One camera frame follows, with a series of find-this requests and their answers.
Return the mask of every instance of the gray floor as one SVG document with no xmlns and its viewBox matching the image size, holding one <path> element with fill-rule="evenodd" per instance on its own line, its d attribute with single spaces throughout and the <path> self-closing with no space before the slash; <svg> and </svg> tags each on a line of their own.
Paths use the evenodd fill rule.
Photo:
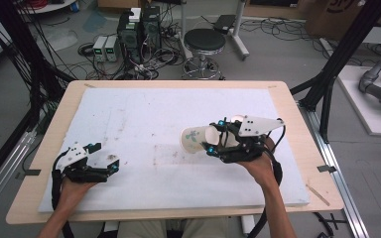
<svg viewBox="0 0 381 238">
<path fill-rule="evenodd" d="M 99 34 L 115 33 L 117 22 L 107 20 L 104 16 L 108 15 L 98 13 L 94 4 L 87 4 L 76 14 L 69 10 L 61 10 L 41 15 L 40 19 L 42 23 L 52 24 L 69 18 L 58 27 L 73 29 L 78 36 L 78 43 L 58 51 L 58 54 L 66 64 L 70 64 L 84 61 L 84 58 L 76 53 L 78 46 L 92 42 Z M 199 21 L 201 19 L 191 20 L 190 28 Z M 322 53 L 316 51 L 310 41 L 282 41 L 259 29 L 253 32 L 242 30 L 240 36 L 251 54 L 247 60 L 241 60 L 229 41 L 221 55 L 213 56 L 227 80 L 283 80 L 289 87 L 293 87 L 314 77 L 326 63 Z M 379 58 L 367 49 L 359 50 L 356 56 L 360 59 Z M 89 65 L 85 65 L 84 68 L 91 71 Z M 86 77 L 82 68 L 77 67 L 73 72 L 79 78 Z M 174 80 L 181 79 L 183 72 L 182 67 L 178 65 L 164 67 L 159 73 L 157 79 Z M 300 99 L 303 96 L 304 93 L 299 93 L 295 98 Z M 28 97 L 28 90 L 15 68 L 5 57 L 0 57 L 0 148 L 27 112 Z M 370 237 L 381 237 L 381 137 L 367 134 L 338 83 L 335 84 L 332 97 L 328 129 L 330 144 L 366 229 Z M 32 157 L 27 159 L 26 166 Z M 5 222 L 6 213 L 21 182 L 13 175 L 0 194 L 0 237 L 33 237 L 42 227 L 40 224 L 8 225 Z M 345 219 L 341 211 L 335 211 L 333 214 L 335 219 Z M 329 213 L 323 213 L 323 216 L 330 218 Z M 318 237 L 322 231 L 325 232 L 311 213 L 292 213 L 290 217 L 299 237 Z M 233 237 L 239 237 L 240 227 L 235 222 L 237 219 L 232 217 L 230 220 L 234 221 L 230 222 L 231 234 Z M 74 223 L 73 231 L 77 237 L 97 237 L 101 224 Z M 338 224 L 338 229 L 332 225 L 332 228 L 336 237 L 351 237 L 346 224 Z M 263 230 L 259 237 L 269 237 L 268 229 Z"/>
</svg>

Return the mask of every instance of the stool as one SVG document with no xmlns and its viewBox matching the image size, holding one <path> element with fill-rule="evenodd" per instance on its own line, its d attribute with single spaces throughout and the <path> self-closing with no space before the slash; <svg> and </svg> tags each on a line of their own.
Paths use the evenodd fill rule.
<svg viewBox="0 0 381 238">
<path fill-rule="evenodd" d="M 222 79 L 218 63 L 206 57 L 218 54 L 224 49 L 225 39 L 221 33 L 212 29 L 193 29 L 185 34 L 184 43 L 188 50 L 198 55 L 185 61 L 184 72 L 187 76 L 211 79 L 219 75 Z"/>
</svg>

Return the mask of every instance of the robotic hand controller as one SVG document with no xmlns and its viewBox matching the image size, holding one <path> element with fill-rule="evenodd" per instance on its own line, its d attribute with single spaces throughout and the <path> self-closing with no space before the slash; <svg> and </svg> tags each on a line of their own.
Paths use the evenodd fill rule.
<svg viewBox="0 0 381 238">
<path fill-rule="evenodd" d="M 107 166 L 106 169 L 96 169 L 87 165 L 88 156 L 101 149 L 101 143 L 89 144 L 82 147 L 75 143 L 71 148 L 62 152 L 55 160 L 52 170 L 52 207 L 57 208 L 61 198 L 61 186 L 64 177 L 73 182 L 106 182 L 119 171 L 119 160 Z M 73 238 L 69 222 L 63 226 L 63 237 Z"/>
<path fill-rule="evenodd" d="M 101 143 L 89 144 L 85 147 L 75 143 L 58 156 L 54 164 L 54 173 L 59 174 L 63 168 L 62 175 L 74 182 L 106 182 L 107 178 L 119 171 L 119 160 L 108 165 L 106 169 L 88 166 L 88 155 L 100 149 Z"/>
<path fill-rule="evenodd" d="M 231 122 L 224 120 L 218 123 L 211 123 L 210 126 L 220 133 L 219 143 L 212 145 L 202 142 L 203 148 L 209 156 L 218 157 L 224 163 L 251 162 L 268 153 L 271 160 L 275 161 L 273 152 L 284 137 L 277 141 L 273 148 L 265 147 L 272 130 L 284 127 L 284 121 L 281 119 L 273 120 L 253 116 L 234 116 Z"/>
</svg>

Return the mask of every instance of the white 3d-printed part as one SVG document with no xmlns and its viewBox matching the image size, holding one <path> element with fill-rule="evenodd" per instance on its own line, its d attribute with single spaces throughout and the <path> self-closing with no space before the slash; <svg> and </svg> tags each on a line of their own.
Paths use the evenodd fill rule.
<svg viewBox="0 0 381 238">
<path fill-rule="evenodd" d="M 284 126 L 284 121 L 281 120 L 244 116 L 242 125 L 240 126 L 239 136 L 260 136 L 282 126 Z"/>
<path fill-rule="evenodd" d="M 79 143 L 75 143 L 58 162 L 58 169 L 61 170 L 87 156 L 88 151 L 86 151 Z"/>
</svg>

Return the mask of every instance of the white board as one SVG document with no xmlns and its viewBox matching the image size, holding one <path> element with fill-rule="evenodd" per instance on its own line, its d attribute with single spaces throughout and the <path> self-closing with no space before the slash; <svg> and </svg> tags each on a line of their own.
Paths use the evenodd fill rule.
<svg viewBox="0 0 381 238">
<path fill-rule="evenodd" d="M 89 88 L 63 141 L 102 143 L 88 164 L 105 168 L 108 158 L 120 170 L 93 187 L 78 210 L 130 210 L 263 205 L 261 187 L 236 164 L 204 151 L 187 154 L 179 137 L 186 127 L 205 126 L 236 114 L 279 117 L 268 90 Z M 273 133 L 275 140 L 281 129 Z M 286 139 L 276 151 L 283 167 L 286 204 L 305 205 L 309 195 Z M 52 211 L 49 179 L 41 212 Z"/>
<path fill-rule="evenodd" d="M 339 74 L 339 81 L 369 135 L 381 136 L 381 104 L 376 97 L 358 90 L 361 76 L 369 69 L 346 66 Z M 381 87 L 381 71 L 374 84 Z"/>
</svg>

